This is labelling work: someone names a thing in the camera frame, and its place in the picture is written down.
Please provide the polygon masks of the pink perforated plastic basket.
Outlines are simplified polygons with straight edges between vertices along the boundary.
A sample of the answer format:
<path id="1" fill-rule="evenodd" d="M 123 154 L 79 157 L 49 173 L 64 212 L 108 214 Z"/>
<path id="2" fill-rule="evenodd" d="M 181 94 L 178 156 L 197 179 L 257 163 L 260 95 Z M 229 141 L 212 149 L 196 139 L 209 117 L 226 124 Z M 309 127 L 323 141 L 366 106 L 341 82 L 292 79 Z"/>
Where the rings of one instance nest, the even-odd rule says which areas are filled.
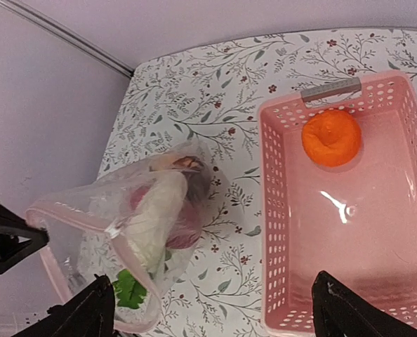
<path id="1" fill-rule="evenodd" d="M 306 155 L 302 130 L 334 109 L 359 124 L 362 144 L 328 168 Z M 417 95 L 408 76 L 389 70 L 274 98 L 258 125 L 266 332 L 314 335 L 321 271 L 417 328 Z"/>

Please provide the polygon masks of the red apple toy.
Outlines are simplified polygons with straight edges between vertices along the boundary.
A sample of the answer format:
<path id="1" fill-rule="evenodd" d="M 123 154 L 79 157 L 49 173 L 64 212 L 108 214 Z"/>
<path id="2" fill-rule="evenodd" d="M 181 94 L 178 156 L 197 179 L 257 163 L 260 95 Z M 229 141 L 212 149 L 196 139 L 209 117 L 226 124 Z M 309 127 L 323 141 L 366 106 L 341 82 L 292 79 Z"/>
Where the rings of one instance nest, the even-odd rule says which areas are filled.
<path id="1" fill-rule="evenodd" d="M 197 207 L 186 201 L 166 240 L 166 248 L 188 249 L 199 240 L 201 231 L 202 224 L 199 211 Z"/>

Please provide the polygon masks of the clear zip top bag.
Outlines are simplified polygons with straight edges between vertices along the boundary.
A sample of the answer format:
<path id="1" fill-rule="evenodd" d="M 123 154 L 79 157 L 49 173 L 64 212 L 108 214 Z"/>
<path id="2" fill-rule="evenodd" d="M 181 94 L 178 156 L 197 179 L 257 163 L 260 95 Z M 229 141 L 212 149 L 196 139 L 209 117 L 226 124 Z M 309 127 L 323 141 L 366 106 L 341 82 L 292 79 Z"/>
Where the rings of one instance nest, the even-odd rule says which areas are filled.
<path id="1" fill-rule="evenodd" d="M 155 173 L 180 172 L 172 163 L 184 156 L 200 158 L 212 181 L 208 146 L 200 140 L 188 140 L 110 172 L 90 185 L 46 195 L 27 209 L 27 222 L 48 232 L 50 240 L 40 250 L 40 256 L 61 300 L 70 300 L 97 275 L 108 276 L 112 283 L 121 270 L 127 269 L 146 288 L 147 297 L 137 310 L 118 307 L 115 297 L 115 328 L 125 333 L 145 333 L 156 326 L 161 300 L 185 272 L 198 241 L 188 249 L 166 248 L 157 272 L 148 273 L 124 234 L 133 215 L 129 197 L 131 190 L 148 184 Z M 210 195 L 211 184 L 207 198 L 190 202 L 199 211 L 202 229 L 211 217 Z"/>

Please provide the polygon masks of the white radish toy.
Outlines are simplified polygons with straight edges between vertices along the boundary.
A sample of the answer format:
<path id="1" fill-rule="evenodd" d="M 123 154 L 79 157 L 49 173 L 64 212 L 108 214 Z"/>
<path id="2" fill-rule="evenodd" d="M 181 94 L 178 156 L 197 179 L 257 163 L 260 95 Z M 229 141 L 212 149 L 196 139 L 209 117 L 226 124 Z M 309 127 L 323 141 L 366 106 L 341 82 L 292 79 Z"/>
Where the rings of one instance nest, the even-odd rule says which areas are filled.
<path id="1" fill-rule="evenodd" d="M 123 269 L 112 282 L 117 306 L 137 310 L 147 297 L 146 288 L 127 270 Z"/>

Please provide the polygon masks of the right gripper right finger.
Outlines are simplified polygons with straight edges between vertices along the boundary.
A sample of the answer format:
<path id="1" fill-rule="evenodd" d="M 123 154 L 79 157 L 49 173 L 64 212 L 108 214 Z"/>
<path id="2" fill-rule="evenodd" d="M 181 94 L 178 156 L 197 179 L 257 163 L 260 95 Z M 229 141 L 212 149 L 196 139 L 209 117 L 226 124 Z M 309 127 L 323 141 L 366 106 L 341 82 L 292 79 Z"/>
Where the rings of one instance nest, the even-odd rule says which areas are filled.
<path id="1" fill-rule="evenodd" d="M 316 337 L 417 337 L 417 329 L 375 308 L 326 271 L 312 285 Z"/>

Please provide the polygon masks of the orange tangerine toy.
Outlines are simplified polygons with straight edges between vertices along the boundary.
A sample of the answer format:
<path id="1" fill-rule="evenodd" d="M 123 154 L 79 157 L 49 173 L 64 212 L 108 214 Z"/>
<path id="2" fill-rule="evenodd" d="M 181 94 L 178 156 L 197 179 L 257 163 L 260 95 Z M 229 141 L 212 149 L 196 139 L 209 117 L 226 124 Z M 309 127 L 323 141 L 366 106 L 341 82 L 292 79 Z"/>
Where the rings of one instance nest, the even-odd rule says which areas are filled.
<path id="1" fill-rule="evenodd" d="M 355 118 L 343 110 L 327 110 L 311 118 L 301 134 L 306 155 L 330 168 L 352 161 L 362 146 L 362 130 Z"/>

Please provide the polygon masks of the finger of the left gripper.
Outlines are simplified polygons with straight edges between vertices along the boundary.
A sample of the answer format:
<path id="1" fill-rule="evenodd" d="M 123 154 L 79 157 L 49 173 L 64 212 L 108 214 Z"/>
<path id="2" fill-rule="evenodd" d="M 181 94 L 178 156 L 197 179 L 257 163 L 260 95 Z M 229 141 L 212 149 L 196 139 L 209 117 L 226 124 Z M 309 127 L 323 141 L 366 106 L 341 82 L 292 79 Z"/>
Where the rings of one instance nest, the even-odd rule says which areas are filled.
<path id="1" fill-rule="evenodd" d="M 0 275 L 44 248 L 49 235 L 0 204 Z"/>

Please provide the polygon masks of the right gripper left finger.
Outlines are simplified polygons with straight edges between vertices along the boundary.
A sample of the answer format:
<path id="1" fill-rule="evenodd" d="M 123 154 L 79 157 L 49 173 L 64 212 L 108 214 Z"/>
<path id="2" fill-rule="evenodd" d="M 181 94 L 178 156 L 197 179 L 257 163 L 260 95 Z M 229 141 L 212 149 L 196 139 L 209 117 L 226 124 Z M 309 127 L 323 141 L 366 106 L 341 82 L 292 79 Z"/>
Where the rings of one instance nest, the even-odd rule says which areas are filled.
<path id="1" fill-rule="evenodd" d="M 84 290 L 48 316 L 17 333 L 18 337 L 81 337 L 114 335 L 114 288 L 108 276 L 96 276 Z"/>

